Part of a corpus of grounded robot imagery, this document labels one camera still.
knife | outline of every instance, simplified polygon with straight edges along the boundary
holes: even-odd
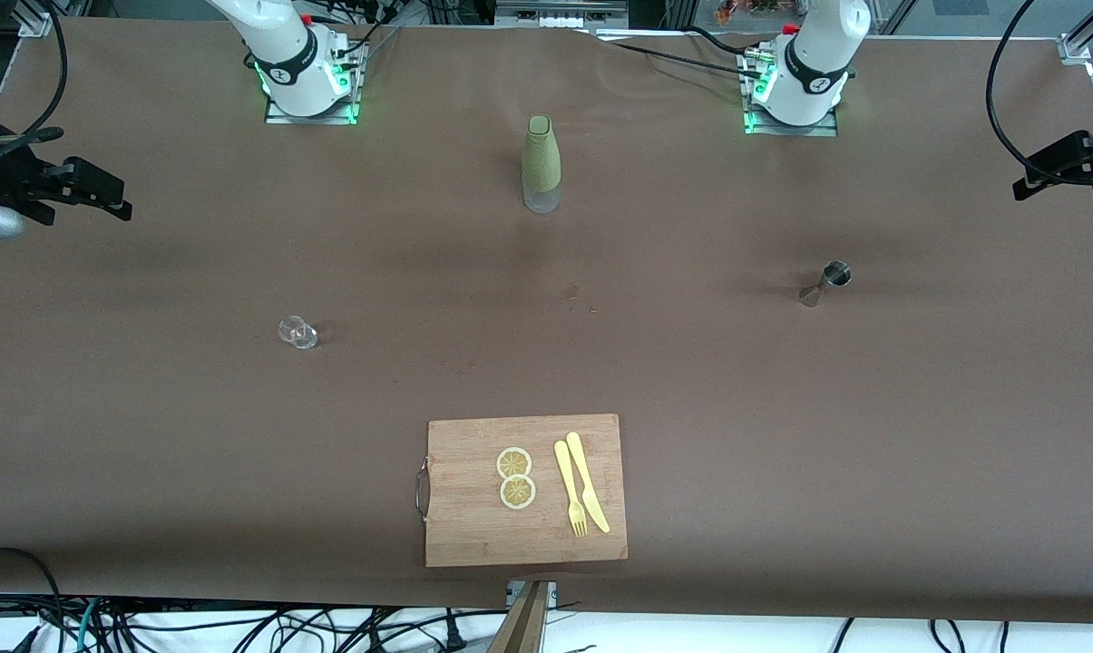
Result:
[[[595,495],[595,486],[590,482],[590,470],[587,470],[587,454],[583,451],[583,439],[578,433],[571,431],[566,434],[566,444],[571,447],[571,458],[578,467],[578,475],[583,476],[583,503],[587,505],[591,520],[599,525],[599,529],[608,534],[611,529],[603,515],[603,508],[599,505],[599,498]]]

lemon slice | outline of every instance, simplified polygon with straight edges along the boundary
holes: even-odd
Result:
[[[538,489],[528,475],[513,475],[502,480],[502,488],[497,493],[506,508],[521,510],[533,503]]]
[[[497,455],[497,473],[504,479],[513,475],[529,475],[532,466],[530,455],[520,446],[512,446]]]

cutting board handle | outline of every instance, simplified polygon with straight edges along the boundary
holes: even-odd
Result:
[[[422,495],[422,485],[425,486],[425,508],[421,508],[421,495]],[[421,515],[422,522],[430,521],[430,457],[426,455],[425,459],[421,462],[421,470],[418,470],[418,514]]]

wooden cutting board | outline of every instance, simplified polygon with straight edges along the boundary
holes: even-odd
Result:
[[[604,534],[587,516],[578,538],[567,517],[566,487],[554,443],[583,435],[591,483],[610,525]],[[530,455],[534,501],[521,510],[498,497],[497,456],[509,446]],[[425,565],[532,565],[532,563],[626,558],[622,454],[618,415],[552,415],[451,419],[430,422],[430,510]],[[575,491],[583,479],[574,468]]]

green bottle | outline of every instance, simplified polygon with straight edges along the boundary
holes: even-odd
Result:
[[[526,208],[545,214],[563,201],[563,160],[550,116],[532,116],[521,149],[521,194]]]

